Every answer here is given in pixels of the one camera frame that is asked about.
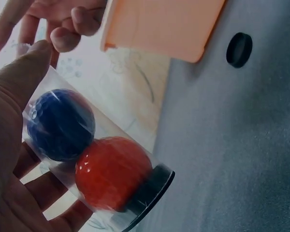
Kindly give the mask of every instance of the gray fabric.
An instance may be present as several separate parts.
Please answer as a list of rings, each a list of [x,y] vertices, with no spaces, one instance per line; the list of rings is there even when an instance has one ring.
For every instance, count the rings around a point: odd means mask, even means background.
[[[228,1],[202,61],[172,61],[154,153],[176,177],[139,232],[290,232],[290,0]]]

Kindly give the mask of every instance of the blue ball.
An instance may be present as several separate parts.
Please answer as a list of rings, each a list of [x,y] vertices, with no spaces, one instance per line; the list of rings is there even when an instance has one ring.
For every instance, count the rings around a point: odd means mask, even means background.
[[[55,161],[76,160],[93,142],[95,119],[80,94],[55,89],[34,103],[27,131],[43,155]]]

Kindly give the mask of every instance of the red golf ball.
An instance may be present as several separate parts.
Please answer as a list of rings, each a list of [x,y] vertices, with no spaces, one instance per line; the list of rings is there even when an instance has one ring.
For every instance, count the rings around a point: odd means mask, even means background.
[[[93,207],[120,210],[152,171],[144,150],[122,137],[96,140],[75,167],[75,182]]]

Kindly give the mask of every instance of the plastic packaging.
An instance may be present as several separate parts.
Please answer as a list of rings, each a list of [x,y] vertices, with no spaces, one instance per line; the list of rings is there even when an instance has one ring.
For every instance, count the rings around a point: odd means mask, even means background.
[[[23,112],[23,139],[44,165],[115,232],[136,226],[174,172],[50,67]]]
[[[134,48],[201,59],[225,0],[109,0],[101,50]]]

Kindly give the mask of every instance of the black button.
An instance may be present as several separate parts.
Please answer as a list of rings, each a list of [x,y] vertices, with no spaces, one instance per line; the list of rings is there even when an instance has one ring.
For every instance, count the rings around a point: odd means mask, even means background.
[[[252,50],[252,39],[244,33],[237,33],[231,39],[227,49],[227,62],[235,68],[243,67]]]

